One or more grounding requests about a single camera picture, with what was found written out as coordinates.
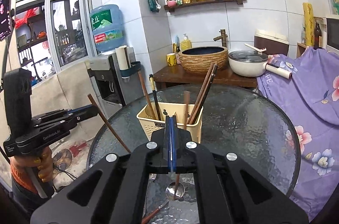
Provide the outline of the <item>left hand yellow nails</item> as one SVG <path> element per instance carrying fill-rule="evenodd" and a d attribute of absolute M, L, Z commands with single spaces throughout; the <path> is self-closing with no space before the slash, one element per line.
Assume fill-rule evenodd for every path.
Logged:
<path fill-rule="evenodd" d="M 46 183 L 53 177 L 52 151 L 49 146 L 43 149 L 40 156 L 13 156 L 10 159 L 11 174 L 17 182 L 28 183 L 25 178 L 27 168 L 37 168 L 38 177 Z"/>

